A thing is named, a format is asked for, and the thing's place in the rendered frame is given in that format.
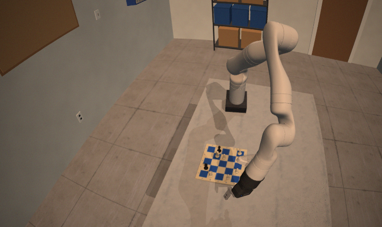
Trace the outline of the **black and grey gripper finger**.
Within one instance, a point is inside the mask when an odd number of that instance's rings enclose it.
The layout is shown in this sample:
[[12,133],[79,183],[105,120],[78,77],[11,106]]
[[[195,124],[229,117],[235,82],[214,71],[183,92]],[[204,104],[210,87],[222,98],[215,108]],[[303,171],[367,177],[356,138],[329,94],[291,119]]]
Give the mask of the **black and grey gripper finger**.
[[233,197],[235,197],[231,190],[232,190],[232,187],[229,187],[227,192],[224,194],[225,200],[227,200],[230,197],[231,194],[232,194]]

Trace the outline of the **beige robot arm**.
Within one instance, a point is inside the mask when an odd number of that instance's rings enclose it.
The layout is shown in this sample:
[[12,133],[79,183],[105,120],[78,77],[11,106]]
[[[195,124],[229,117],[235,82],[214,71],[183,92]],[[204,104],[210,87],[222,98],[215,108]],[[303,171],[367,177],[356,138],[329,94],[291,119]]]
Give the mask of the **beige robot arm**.
[[239,105],[244,101],[249,69],[267,61],[271,85],[270,110],[278,117],[279,123],[266,127],[253,158],[261,170],[269,170],[275,163],[278,153],[274,149],[290,146],[295,138],[292,89],[279,55],[291,52],[297,43],[298,33],[294,28],[269,21],[263,29],[263,40],[252,42],[226,63],[230,73],[229,100]]

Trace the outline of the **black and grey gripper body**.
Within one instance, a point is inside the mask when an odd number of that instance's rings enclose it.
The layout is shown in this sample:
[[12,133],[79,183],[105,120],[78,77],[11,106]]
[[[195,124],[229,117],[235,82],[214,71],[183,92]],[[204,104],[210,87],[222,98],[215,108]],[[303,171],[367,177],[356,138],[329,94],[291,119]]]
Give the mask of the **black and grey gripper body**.
[[253,162],[254,156],[255,154],[239,156],[236,160],[237,163],[246,166],[239,182],[231,190],[236,198],[251,194],[264,180],[269,171],[259,169]]

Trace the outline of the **blue and tan chessboard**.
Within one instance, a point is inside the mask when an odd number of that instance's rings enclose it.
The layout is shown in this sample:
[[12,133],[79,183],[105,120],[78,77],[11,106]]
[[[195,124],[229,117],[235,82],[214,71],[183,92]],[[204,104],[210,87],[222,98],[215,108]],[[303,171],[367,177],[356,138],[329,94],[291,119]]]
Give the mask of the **blue and tan chessboard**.
[[[242,154],[238,155],[239,148],[232,148],[226,146],[220,146],[221,152],[219,158],[216,158],[216,151],[219,145],[206,144],[197,174],[195,179],[232,185],[235,186],[242,173],[244,172],[244,165],[237,163],[239,156],[247,155],[247,149],[241,149]],[[226,159],[222,159],[225,154]],[[204,170],[204,164],[207,164],[208,169]],[[236,168],[239,168],[239,173],[235,173]],[[209,177],[209,172],[212,171],[213,177]],[[230,175],[230,179],[227,180],[227,175]]]

